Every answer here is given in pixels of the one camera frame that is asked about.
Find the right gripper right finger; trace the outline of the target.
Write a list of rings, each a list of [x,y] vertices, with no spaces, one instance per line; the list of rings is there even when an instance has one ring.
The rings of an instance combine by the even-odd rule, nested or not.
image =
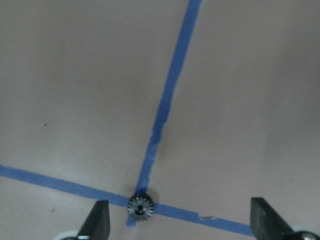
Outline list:
[[[250,228],[257,240],[297,240],[298,235],[262,197],[250,202]]]

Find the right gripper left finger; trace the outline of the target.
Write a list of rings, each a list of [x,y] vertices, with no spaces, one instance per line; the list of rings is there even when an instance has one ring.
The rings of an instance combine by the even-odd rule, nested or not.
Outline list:
[[[109,202],[98,200],[80,228],[77,240],[108,240],[111,232]]]

